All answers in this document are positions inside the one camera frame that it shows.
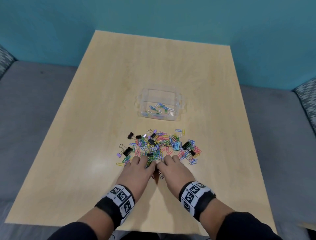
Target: patterned cushion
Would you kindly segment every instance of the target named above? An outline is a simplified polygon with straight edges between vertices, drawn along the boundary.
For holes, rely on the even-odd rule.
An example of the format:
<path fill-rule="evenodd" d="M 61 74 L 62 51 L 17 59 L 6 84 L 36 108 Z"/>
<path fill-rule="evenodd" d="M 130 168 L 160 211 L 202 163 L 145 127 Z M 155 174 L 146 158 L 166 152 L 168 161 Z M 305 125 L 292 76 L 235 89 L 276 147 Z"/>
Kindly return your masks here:
<path fill-rule="evenodd" d="M 0 79 L 14 62 L 14 57 L 0 45 Z"/>
<path fill-rule="evenodd" d="M 300 85 L 294 92 L 299 97 L 316 134 L 316 78 Z"/>

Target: right hand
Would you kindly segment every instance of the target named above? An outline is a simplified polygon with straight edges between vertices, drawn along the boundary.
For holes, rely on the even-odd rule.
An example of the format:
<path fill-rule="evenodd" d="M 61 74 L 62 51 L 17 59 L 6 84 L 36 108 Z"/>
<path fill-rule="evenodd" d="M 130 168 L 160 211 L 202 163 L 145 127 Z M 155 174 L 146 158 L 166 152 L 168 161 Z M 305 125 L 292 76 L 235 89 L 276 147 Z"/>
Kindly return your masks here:
<path fill-rule="evenodd" d="M 159 162 L 157 166 L 166 179 L 168 189 L 177 199 L 183 186 L 195 181 L 190 170 L 180 162 L 177 155 L 166 155 L 164 161 Z"/>

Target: finger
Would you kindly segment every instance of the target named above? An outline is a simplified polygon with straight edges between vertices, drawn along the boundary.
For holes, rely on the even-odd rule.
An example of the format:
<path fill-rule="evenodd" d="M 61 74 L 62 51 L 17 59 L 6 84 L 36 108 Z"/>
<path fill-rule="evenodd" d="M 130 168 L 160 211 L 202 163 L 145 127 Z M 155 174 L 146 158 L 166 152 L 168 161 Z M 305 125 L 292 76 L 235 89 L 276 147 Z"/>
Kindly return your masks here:
<path fill-rule="evenodd" d="M 152 161 L 149 165 L 149 167 L 146 169 L 146 171 L 148 171 L 149 175 L 151 176 L 156 168 L 156 161 Z"/>
<path fill-rule="evenodd" d="M 148 162 L 148 157 L 144 155 L 140 158 L 139 165 L 146 167 L 147 162 Z"/>
<path fill-rule="evenodd" d="M 176 162 L 176 163 L 179 163 L 179 162 L 180 162 L 180 159 L 179 159 L 178 155 L 173 155 L 173 156 L 172 156 L 172 159 L 173 159 L 174 162 Z"/>
<path fill-rule="evenodd" d="M 159 162 L 157 164 L 158 169 L 160 170 L 160 172 L 162 173 L 162 175 L 164 175 L 167 165 L 164 162 Z"/>
<path fill-rule="evenodd" d="M 163 160 L 167 166 L 174 163 L 174 160 L 172 159 L 172 157 L 170 155 L 166 155 Z"/>
<path fill-rule="evenodd" d="M 131 165 L 131 162 L 125 164 L 124 168 L 128 168 Z"/>
<path fill-rule="evenodd" d="M 132 164 L 133 164 L 133 165 L 137 165 L 137 164 L 139 163 L 139 160 L 140 160 L 139 157 L 137 157 L 137 156 L 133 157 L 133 159 L 132 159 Z"/>

